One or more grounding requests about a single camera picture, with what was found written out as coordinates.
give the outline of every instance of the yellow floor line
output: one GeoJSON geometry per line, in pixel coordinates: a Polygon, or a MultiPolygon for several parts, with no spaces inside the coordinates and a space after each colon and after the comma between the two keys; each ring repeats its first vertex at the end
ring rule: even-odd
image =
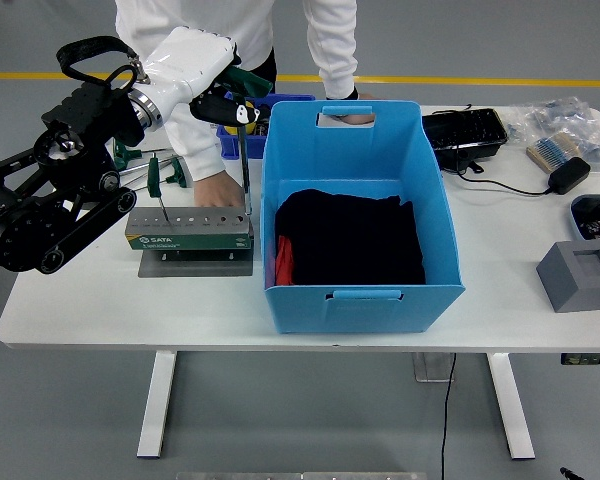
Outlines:
{"type": "MultiPolygon", "coordinates": [[[[90,73],[98,78],[106,78],[106,73],[90,73]]],[[[128,80],[128,74],[120,75],[120,80],[128,80]]],[[[0,72],[0,80],[68,80],[61,72],[0,72]]],[[[443,77],[443,76],[373,76],[355,77],[356,83],[376,84],[420,84],[420,85],[481,85],[515,87],[585,87],[600,88],[600,80],[552,79],[552,78],[489,78],[489,77],[443,77]]],[[[279,82],[320,83],[318,75],[278,75],[279,82]]]]}

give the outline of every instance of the black charger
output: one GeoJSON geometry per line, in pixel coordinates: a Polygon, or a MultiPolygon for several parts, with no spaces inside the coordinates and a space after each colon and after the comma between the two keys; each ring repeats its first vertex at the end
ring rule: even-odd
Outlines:
{"type": "Polygon", "coordinates": [[[580,157],[573,157],[549,175],[549,188],[564,195],[589,176],[591,166],[580,157]]]}

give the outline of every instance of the plastic bag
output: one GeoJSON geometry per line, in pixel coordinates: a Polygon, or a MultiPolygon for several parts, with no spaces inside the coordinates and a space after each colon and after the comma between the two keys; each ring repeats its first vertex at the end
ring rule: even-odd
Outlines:
{"type": "Polygon", "coordinates": [[[513,105],[502,119],[509,143],[536,144],[557,133],[567,135],[593,172],[600,172],[600,129],[589,104],[576,97],[513,105]]]}

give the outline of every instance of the gray square holder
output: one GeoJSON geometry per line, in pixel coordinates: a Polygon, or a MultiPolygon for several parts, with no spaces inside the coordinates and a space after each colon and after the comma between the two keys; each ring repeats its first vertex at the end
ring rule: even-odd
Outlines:
{"type": "Polygon", "coordinates": [[[600,239],[557,242],[536,270],[557,313],[600,310],[600,239]]]}

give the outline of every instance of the blue plastic bin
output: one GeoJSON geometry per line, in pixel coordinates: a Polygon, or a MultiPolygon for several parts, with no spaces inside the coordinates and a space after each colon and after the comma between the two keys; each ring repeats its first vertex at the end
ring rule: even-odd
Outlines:
{"type": "Polygon", "coordinates": [[[280,333],[424,332],[464,291],[442,178],[407,101],[281,102],[264,152],[261,248],[265,295],[280,333]],[[319,114],[376,115],[370,126],[318,126],[319,114]],[[275,214],[292,193],[412,201],[426,285],[276,286],[275,214]]]}
{"type": "MultiPolygon", "coordinates": [[[[310,101],[315,100],[315,97],[313,95],[271,93],[265,98],[247,98],[247,100],[249,100],[256,108],[260,108],[262,105],[273,107],[276,103],[282,101],[310,101]]],[[[240,158],[240,146],[237,135],[231,135],[222,125],[218,125],[216,136],[220,139],[220,145],[222,146],[222,158],[227,160],[237,160],[240,158]]],[[[247,135],[247,155],[249,158],[262,158],[266,141],[266,135],[247,135]]]]}

